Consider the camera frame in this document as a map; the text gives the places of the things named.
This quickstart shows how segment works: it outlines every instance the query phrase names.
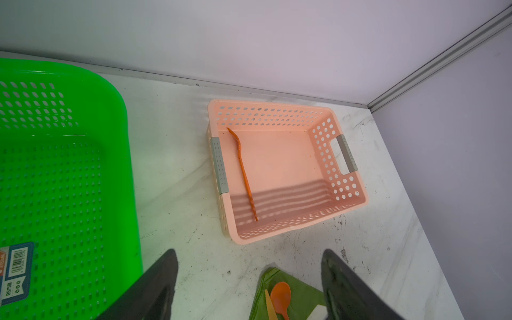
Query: green napkin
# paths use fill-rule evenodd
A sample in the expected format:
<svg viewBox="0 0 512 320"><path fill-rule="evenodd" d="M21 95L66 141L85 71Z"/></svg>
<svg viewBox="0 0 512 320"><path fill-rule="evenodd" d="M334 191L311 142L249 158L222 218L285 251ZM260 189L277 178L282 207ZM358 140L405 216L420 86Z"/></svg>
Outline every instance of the green napkin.
<svg viewBox="0 0 512 320"><path fill-rule="evenodd" d="M274 285L281 281L288 283L291 289L291 302L288 307L288 317L290 320L306 320L316 305L325 305L323 292L277 268L271 268L261 277L254 302L252 303L249 320L268 320L265 289L270 293ZM280 314L278 314L278 319L284 320Z"/></svg>

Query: white table surface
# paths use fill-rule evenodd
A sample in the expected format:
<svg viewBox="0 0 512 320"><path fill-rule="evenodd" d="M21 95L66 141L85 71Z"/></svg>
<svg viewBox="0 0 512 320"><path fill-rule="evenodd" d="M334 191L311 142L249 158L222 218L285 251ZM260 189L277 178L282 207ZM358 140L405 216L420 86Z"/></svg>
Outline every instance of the white table surface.
<svg viewBox="0 0 512 320"><path fill-rule="evenodd" d="M128 112L144 269L176 250L172 319L247 319L260 274L277 266L322 289L330 248L406 319L462 319L369 110L102 74ZM241 246L223 236L209 163L206 106L216 98L328 106L370 203L335 219Z"/></svg>

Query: gray wall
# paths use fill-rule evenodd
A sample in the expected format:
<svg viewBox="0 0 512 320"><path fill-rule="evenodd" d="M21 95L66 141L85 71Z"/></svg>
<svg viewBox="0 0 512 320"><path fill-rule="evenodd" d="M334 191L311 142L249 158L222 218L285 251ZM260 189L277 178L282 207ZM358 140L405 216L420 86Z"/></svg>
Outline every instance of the gray wall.
<svg viewBox="0 0 512 320"><path fill-rule="evenodd" d="M466 320L512 318L512 28L374 113Z"/></svg>
<svg viewBox="0 0 512 320"><path fill-rule="evenodd" d="M510 0L3 0L0 50L369 103Z"/></svg>

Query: barcode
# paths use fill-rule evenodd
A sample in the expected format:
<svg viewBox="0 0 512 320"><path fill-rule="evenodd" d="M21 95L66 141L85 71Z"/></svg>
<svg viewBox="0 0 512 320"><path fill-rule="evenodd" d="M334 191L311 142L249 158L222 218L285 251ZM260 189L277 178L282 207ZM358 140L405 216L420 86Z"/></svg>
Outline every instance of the barcode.
<svg viewBox="0 0 512 320"><path fill-rule="evenodd" d="M27 268L28 248L21 248L12 251L9 276L24 274Z"/></svg>

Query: orange spoon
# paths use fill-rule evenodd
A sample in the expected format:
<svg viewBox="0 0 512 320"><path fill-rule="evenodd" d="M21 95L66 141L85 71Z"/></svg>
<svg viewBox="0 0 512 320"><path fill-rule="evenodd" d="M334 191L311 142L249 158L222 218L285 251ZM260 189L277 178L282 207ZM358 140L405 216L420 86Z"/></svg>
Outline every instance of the orange spoon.
<svg viewBox="0 0 512 320"><path fill-rule="evenodd" d="M244 163L242 162L242 143L238 138L237 134L233 132L230 128L226 127L226 129L233 135L233 137L238 142L238 161L240 162L240 167L242 168L242 175L244 176L245 189L247 190L247 195L249 196L249 203L251 204L252 212L254 213L254 218L258 221L258 215L256 214L256 207L254 206L254 199L252 198L251 188L249 188L249 181L247 180L247 174L245 173Z"/></svg>
<svg viewBox="0 0 512 320"><path fill-rule="evenodd" d="M286 312L291 301L290 286L286 282L277 283L272 288L270 299L272 300L276 313L281 314L285 320L290 320Z"/></svg>

